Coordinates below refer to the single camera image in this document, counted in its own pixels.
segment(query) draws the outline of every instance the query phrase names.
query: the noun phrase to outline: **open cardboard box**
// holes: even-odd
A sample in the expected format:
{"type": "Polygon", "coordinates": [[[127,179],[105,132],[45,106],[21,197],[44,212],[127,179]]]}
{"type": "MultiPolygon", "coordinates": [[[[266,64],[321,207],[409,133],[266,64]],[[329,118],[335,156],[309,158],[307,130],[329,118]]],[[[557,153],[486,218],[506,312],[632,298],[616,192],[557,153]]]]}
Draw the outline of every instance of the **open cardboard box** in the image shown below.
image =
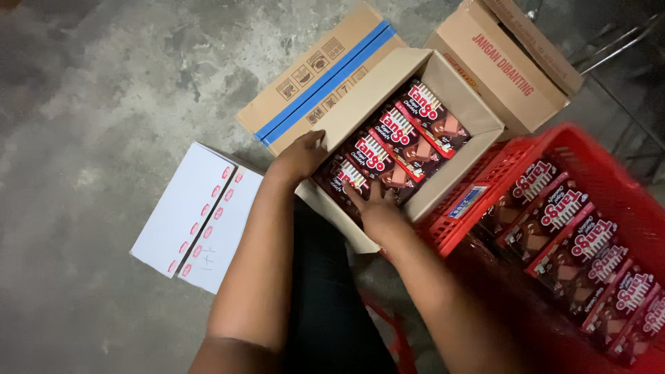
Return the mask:
{"type": "MultiPolygon", "coordinates": [[[[503,132],[503,123],[439,52],[431,49],[395,49],[312,130],[326,130],[323,144],[329,154],[332,153],[411,77],[419,78],[473,136],[402,207],[407,217],[415,222],[437,206],[503,132]]],[[[370,253],[380,249],[316,182],[304,181],[296,189],[296,194],[334,224],[356,252],[370,253]]]]}

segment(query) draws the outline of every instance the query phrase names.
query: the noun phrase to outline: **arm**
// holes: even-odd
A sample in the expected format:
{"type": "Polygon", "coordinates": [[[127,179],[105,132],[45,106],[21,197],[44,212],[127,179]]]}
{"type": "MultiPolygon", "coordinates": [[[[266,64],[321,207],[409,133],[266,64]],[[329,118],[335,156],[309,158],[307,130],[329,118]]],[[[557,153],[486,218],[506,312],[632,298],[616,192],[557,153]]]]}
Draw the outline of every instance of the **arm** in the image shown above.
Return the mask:
{"type": "Polygon", "coordinates": [[[388,252],[450,373],[523,372],[507,333],[402,219],[392,191],[381,198],[374,182],[365,201],[348,183],[344,190],[360,210],[367,236],[388,252]]]}
{"type": "Polygon", "coordinates": [[[276,370],[291,302],[293,193],[327,155],[322,137],[301,136],[268,169],[190,373],[276,370]]]}

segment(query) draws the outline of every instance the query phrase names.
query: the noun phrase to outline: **person's right hand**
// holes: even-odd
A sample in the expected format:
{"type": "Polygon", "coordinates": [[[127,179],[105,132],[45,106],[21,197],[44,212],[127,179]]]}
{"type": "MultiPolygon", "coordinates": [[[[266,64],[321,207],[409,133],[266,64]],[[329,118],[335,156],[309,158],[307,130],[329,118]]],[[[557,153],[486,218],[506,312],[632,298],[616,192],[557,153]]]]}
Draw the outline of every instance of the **person's right hand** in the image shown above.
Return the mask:
{"type": "Polygon", "coordinates": [[[381,182],[372,182],[370,200],[367,201],[346,180],[342,184],[346,195],[360,211],[365,234],[374,243],[386,248],[395,240],[414,234],[395,204],[393,191],[388,190],[385,197],[381,197],[381,182]]]}

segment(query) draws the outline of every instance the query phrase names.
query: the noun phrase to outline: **snack package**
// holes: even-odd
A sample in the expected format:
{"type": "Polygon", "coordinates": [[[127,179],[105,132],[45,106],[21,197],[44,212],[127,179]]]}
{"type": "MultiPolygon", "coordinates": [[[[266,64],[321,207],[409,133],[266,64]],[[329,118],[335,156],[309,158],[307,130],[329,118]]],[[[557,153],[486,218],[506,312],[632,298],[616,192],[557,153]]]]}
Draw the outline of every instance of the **snack package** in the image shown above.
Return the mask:
{"type": "Polygon", "coordinates": [[[358,193],[367,200],[370,185],[367,179],[341,154],[336,153],[328,158],[312,175],[312,179],[339,205],[358,226],[362,227],[360,212],[346,195],[342,181],[356,188],[358,193]]]}
{"type": "Polygon", "coordinates": [[[582,331],[590,334],[601,349],[609,347],[656,284],[652,274],[633,265],[609,290],[606,303],[597,305],[589,314],[582,331]]]}
{"type": "Polygon", "coordinates": [[[418,190],[419,185],[406,170],[366,131],[361,129],[349,137],[345,150],[346,158],[365,178],[379,179],[385,189],[393,190],[398,204],[407,202],[418,190]]]}
{"type": "Polygon", "coordinates": [[[561,173],[497,239],[497,244],[510,247],[523,262],[530,262],[588,202],[589,195],[577,188],[568,173],[561,173]]]}
{"type": "Polygon", "coordinates": [[[563,290],[561,300],[570,318],[584,325],[594,308],[602,307],[618,281],[633,265],[627,256],[628,248],[611,243],[598,252],[596,258],[577,274],[563,290]]]}
{"type": "Polygon", "coordinates": [[[584,270],[614,236],[617,225],[603,219],[589,203],[529,264],[525,273],[538,279],[555,295],[560,294],[584,270]]]}
{"type": "Polygon", "coordinates": [[[546,157],[531,164],[499,200],[478,220],[494,238],[517,219],[538,193],[560,175],[561,169],[546,157]]]}
{"type": "Polygon", "coordinates": [[[416,183],[427,180],[444,163],[444,158],[392,105],[373,116],[367,131],[403,167],[416,183]]]}
{"type": "Polygon", "coordinates": [[[443,157],[451,158],[471,136],[439,99],[418,79],[396,93],[395,107],[443,157]]]}
{"type": "Polygon", "coordinates": [[[649,348],[665,324],[665,291],[660,285],[644,300],[607,353],[620,364],[631,366],[649,348]]]}

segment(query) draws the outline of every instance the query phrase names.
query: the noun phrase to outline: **blue tape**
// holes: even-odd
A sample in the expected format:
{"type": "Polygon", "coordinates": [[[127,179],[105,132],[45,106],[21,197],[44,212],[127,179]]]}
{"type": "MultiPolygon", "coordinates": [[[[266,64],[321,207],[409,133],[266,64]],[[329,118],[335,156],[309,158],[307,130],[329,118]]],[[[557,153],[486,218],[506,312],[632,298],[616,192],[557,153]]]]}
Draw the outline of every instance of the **blue tape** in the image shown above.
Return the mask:
{"type": "Polygon", "coordinates": [[[332,93],[342,82],[347,80],[357,68],[359,68],[367,59],[375,54],[393,35],[396,34],[395,29],[388,26],[375,40],[373,40],[365,49],[363,49],[351,62],[339,71],[333,78],[331,78],[320,90],[313,94],[309,100],[302,104],[298,109],[294,110],[282,123],[280,123],[274,130],[272,130],[263,140],[265,146],[269,146],[277,140],[280,136],[289,130],[296,122],[307,115],[307,113],[314,109],[324,98],[332,93]]]}
{"type": "Polygon", "coordinates": [[[381,21],[373,30],[370,31],[367,36],[362,38],[358,44],[355,45],[347,54],[345,54],[339,61],[337,61],[333,66],[328,69],[319,79],[316,80],[307,90],[305,90],[300,96],[298,96],[291,104],[287,105],[275,118],[271,119],[270,122],[265,124],[259,131],[254,134],[254,137],[257,140],[262,140],[265,138],[274,128],[281,124],[291,113],[298,109],[308,98],[315,94],[323,85],[328,83],[328,81],[333,78],[349,61],[353,60],[359,52],[361,52],[365,47],[367,47],[383,30],[389,27],[390,24],[387,21],[381,21]]]}

